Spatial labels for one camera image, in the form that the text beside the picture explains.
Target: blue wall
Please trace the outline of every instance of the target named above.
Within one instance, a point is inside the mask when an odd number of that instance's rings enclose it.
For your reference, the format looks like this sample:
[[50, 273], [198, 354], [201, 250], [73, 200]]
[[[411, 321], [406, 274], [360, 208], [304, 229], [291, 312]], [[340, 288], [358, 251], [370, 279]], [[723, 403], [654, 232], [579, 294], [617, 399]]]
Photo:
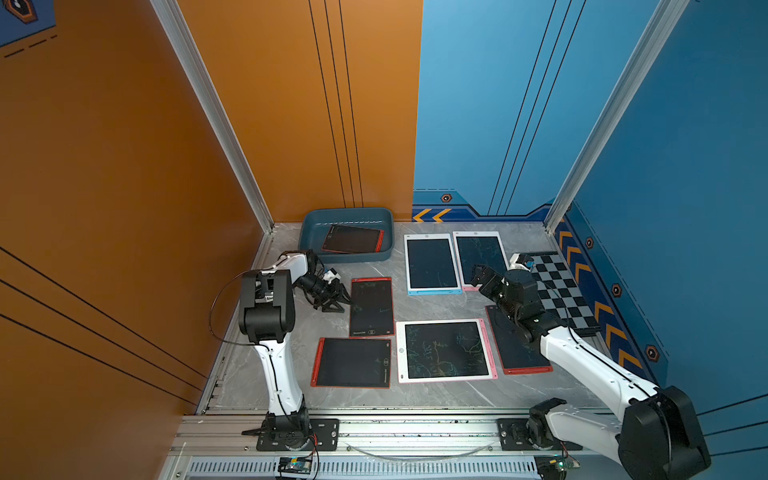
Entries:
[[22, 22], [0, 5], [0, 47], [56, 25], [53, 0], [35, 0], [33, 5], [38, 19], [31, 23]]
[[568, 0], [425, 0], [416, 190], [455, 190], [482, 215], [525, 215], [554, 199], [657, 0], [588, 0], [564, 56], [582, 5], [584, 0], [573, 0], [570, 8]]
[[[698, 412], [768, 393], [766, 25], [762, 0], [691, 2], [576, 197]], [[700, 417], [705, 433], [767, 419], [768, 399]], [[766, 445], [768, 425], [707, 442]], [[700, 477], [762, 478], [766, 458]]]

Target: metal bracket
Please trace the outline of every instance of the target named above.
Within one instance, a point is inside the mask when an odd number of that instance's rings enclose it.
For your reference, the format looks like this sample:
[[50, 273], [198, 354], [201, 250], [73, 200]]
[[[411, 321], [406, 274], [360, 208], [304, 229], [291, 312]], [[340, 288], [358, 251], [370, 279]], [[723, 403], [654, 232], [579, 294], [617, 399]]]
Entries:
[[[531, 451], [535, 450], [540, 452], [541, 450], [533, 446], [528, 441], [528, 430], [525, 428], [525, 423], [528, 419], [497, 419], [496, 426], [498, 427], [499, 441], [502, 443], [502, 450], [504, 452], [517, 451]], [[581, 445], [573, 442], [564, 442], [565, 448], [569, 451], [578, 451], [584, 449]], [[557, 444], [552, 449], [553, 452], [559, 451]]]
[[[310, 419], [310, 431], [317, 436], [318, 452], [333, 452], [336, 450], [339, 441], [339, 420], [338, 419]], [[280, 433], [275, 440], [270, 439], [269, 433], [259, 435], [259, 442], [256, 450], [259, 452], [294, 452], [286, 444], [294, 445], [301, 433]], [[307, 442], [301, 451], [311, 452], [314, 448], [312, 442]]]

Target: gray marble surface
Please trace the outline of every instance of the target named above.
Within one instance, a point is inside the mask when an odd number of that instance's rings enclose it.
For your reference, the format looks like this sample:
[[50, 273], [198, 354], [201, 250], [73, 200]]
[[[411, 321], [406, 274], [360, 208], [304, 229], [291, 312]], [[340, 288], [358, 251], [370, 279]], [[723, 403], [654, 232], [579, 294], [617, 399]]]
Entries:
[[[284, 250], [295, 250], [300, 223], [278, 223], [267, 261], [272, 263]], [[552, 240], [540, 223], [396, 223], [395, 245], [389, 260], [375, 263], [339, 263], [333, 266], [349, 289], [352, 278], [392, 277], [395, 320], [485, 318], [485, 306], [491, 302], [477, 292], [462, 295], [409, 296], [406, 291], [403, 235], [407, 233], [449, 233], [453, 230], [498, 231], [505, 252], [538, 252], [554, 250]], [[392, 362], [389, 389], [339, 389], [310, 386], [310, 377], [320, 337], [349, 335], [349, 307], [345, 313], [321, 313], [313, 310], [303, 296], [296, 295], [296, 328], [291, 349], [306, 404], [311, 409], [338, 408], [499, 408], [519, 409], [550, 399], [566, 399], [578, 407], [604, 407], [560, 366], [554, 372], [536, 375], [504, 375], [499, 370], [496, 380], [471, 382], [436, 382], [400, 384], [397, 362]], [[492, 346], [497, 368], [501, 365]], [[263, 370], [251, 347], [235, 347], [227, 360], [220, 388], [209, 409], [266, 409], [268, 398]]]

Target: checkerboard pattern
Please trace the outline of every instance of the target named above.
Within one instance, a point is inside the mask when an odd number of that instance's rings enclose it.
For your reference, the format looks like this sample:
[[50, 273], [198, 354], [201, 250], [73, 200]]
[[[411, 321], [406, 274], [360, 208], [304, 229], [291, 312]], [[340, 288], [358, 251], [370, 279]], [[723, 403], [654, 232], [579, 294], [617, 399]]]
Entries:
[[598, 321], [581, 295], [563, 257], [557, 252], [528, 255], [531, 255], [535, 262], [531, 272], [537, 280], [538, 296], [544, 308], [553, 313], [557, 312], [562, 319], [571, 317], [571, 328], [598, 326]]

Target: white robotic arm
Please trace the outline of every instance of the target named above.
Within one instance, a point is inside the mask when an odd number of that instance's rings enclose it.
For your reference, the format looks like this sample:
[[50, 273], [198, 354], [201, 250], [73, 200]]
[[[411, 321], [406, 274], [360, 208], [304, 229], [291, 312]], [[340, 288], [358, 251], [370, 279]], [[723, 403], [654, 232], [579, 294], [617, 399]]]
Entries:
[[352, 301], [336, 271], [326, 272], [311, 250], [283, 252], [274, 265], [243, 275], [238, 323], [261, 359], [270, 396], [262, 428], [243, 434], [295, 432], [301, 441], [309, 438], [309, 416], [290, 351], [296, 323], [295, 286], [303, 290], [315, 309], [322, 308], [323, 312], [343, 312], [339, 303]]
[[582, 412], [562, 399], [530, 411], [528, 439], [539, 449], [574, 442], [620, 463], [630, 477], [684, 480], [711, 464], [693, 404], [675, 387], [662, 389], [619, 366], [547, 312], [525, 256], [503, 275], [476, 266], [473, 285], [515, 324], [524, 343], [566, 369], [616, 415]]

